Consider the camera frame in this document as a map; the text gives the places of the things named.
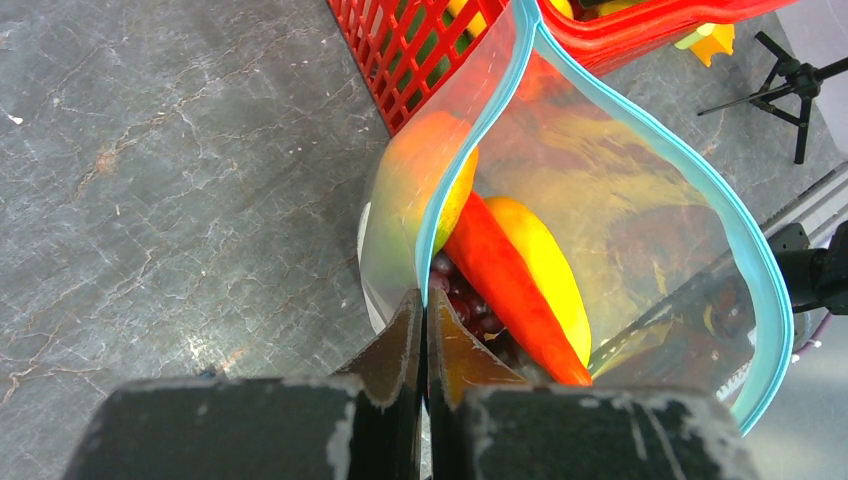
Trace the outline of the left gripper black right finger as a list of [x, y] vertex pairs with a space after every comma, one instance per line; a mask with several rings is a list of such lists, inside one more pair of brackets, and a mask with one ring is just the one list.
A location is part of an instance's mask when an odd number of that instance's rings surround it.
[[755, 479], [728, 410], [688, 388], [532, 385], [429, 293], [436, 479]]

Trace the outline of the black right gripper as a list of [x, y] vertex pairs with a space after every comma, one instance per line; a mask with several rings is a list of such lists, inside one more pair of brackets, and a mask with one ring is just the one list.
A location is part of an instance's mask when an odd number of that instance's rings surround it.
[[847, 222], [838, 225], [826, 248], [811, 248], [800, 223], [790, 223], [768, 240], [790, 297], [792, 312], [825, 308], [847, 314]]

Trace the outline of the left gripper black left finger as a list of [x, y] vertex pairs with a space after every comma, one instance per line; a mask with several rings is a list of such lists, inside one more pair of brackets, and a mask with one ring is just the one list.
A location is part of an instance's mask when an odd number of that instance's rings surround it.
[[172, 377], [117, 388], [68, 479], [415, 479], [424, 309], [418, 290], [324, 377]]

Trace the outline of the single yellow toy banana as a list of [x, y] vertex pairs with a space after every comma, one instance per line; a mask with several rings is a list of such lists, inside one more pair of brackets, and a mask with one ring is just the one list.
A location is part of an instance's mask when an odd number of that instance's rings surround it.
[[514, 199], [489, 197], [484, 203], [521, 255], [579, 360], [587, 365], [592, 352], [588, 316], [572, 269], [553, 234]]

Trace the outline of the red toy chili pepper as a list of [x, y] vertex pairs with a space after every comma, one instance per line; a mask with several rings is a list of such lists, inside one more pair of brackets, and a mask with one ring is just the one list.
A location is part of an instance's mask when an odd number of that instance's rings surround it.
[[553, 380], [592, 384], [526, 262], [479, 194], [469, 195], [443, 251]]

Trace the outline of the clear zip top bag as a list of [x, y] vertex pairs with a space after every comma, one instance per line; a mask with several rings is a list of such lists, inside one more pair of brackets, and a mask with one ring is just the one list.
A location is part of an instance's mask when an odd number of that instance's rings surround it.
[[457, 213], [451, 189], [508, 197], [545, 223], [572, 269], [596, 384], [695, 387], [749, 431], [788, 368], [791, 307], [763, 233], [722, 176], [571, 57], [534, 1], [508, 2], [397, 133], [437, 110], [471, 129], [427, 205], [406, 290], [362, 276], [380, 160], [365, 196], [358, 260], [373, 329], [425, 288], [441, 224]]

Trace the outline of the orange toy fruit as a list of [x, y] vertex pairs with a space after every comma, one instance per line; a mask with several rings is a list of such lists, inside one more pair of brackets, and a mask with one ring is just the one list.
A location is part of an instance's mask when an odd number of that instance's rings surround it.
[[471, 125], [437, 110], [413, 118], [378, 166], [362, 251], [362, 276], [380, 291], [416, 280], [415, 249], [424, 213]]

